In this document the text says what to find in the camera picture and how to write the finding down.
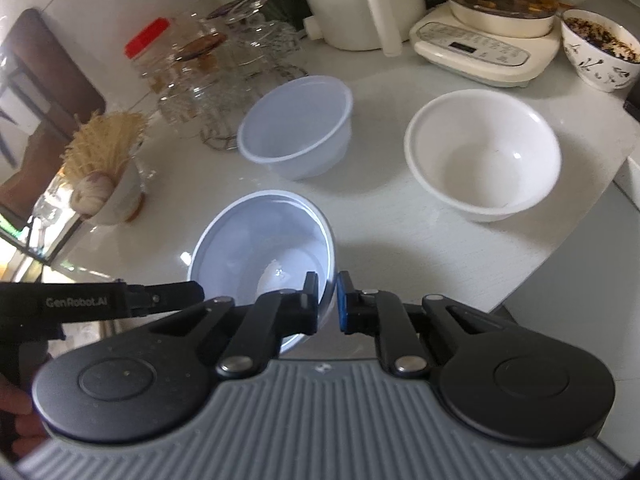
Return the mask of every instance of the white plastic bowl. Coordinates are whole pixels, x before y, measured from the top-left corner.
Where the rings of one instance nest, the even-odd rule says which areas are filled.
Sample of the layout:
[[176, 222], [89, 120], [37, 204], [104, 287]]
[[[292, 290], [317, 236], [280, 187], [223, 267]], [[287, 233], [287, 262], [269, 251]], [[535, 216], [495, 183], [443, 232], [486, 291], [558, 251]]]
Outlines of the white plastic bowl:
[[[196, 245], [188, 279], [202, 286], [207, 299], [231, 296], [244, 305], [271, 290], [302, 289], [309, 271], [318, 274], [321, 326], [335, 285], [331, 228], [304, 197], [270, 190], [243, 196], [214, 218]], [[281, 351], [303, 337], [286, 338]]]
[[240, 153], [289, 180], [337, 164], [351, 139], [353, 96], [335, 77], [290, 81], [260, 99], [238, 130]]
[[433, 196], [477, 222], [535, 206], [558, 180], [558, 139], [532, 108], [500, 92], [461, 90], [423, 106], [404, 155]]

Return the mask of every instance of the countertop edge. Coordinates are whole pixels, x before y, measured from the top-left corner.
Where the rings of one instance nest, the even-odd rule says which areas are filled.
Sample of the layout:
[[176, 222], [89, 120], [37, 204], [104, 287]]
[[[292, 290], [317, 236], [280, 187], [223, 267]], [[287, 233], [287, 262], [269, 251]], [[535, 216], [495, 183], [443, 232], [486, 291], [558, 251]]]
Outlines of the countertop edge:
[[640, 146], [626, 158], [613, 181], [640, 210]]

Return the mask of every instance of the white countertop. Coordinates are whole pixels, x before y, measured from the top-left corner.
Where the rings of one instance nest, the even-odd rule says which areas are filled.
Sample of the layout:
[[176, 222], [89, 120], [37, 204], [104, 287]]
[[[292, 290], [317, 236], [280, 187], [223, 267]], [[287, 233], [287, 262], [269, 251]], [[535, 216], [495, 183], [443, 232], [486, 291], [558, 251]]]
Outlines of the white countertop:
[[157, 123], [140, 153], [157, 174], [131, 224], [82, 232], [58, 263], [73, 279], [131, 283], [183, 280], [210, 220], [238, 197], [285, 189], [327, 216], [339, 269], [358, 288], [391, 290], [405, 301], [441, 293], [484, 311], [511, 294], [575, 228], [631, 153], [640, 124], [622, 96], [590, 88], [560, 53], [525, 89], [507, 90], [535, 108], [558, 134], [562, 172], [533, 209], [494, 224], [474, 224], [444, 208], [408, 171], [402, 152], [412, 115], [434, 97], [483, 88], [429, 64], [408, 46], [401, 57], [351, 53], [308, 43], [308, 68], [341, 78], [353, 91], [353, 139], [329, 173], [288, 182], [239, 153], [219, 153], [196, 139], [176, 139]]
[[[615, 20], [640, 38], [640, 9], [626, 0], [587, 0], [583, 7]], [[620, 92], [626, 95], [629, 89]], [[636, 146], [615, 177], [615, 183], [640, 209], [640, 146]]]

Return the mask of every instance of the white handle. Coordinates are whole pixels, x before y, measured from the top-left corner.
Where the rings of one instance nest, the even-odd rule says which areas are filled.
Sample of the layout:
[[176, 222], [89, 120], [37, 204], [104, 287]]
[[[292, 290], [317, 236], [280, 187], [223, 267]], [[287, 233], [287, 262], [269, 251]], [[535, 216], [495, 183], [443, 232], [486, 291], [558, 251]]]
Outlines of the white handle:
[[389, 57], [400, 56], [402, 54], [402, 40], [391, 9], [391, 0], [367, 0], [367, 3], [380, 37], [382, 52]]
[[322, 40], [322, 29], [320, 28], [320, 23], [318, 23], [318, 19], [315, 16], [309, 16], [302, 20], [303, 25], [305, 25], [306, 36], [310, 40]]

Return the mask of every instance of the metal rivet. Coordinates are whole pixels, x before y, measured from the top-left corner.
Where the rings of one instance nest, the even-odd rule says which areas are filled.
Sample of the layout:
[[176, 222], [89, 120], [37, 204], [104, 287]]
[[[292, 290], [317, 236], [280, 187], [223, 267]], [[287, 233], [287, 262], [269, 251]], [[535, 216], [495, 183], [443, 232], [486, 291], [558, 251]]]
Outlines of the metal rivet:
[[419, 372], [427, 367], [427, 361], [417, 355], [404, 355], [394, 363], [400, 373]]
[[254, 365], [252, 359], [246, 355], [232, 355], [220, 363], [223, 372], [231, 374], [245, 372]]

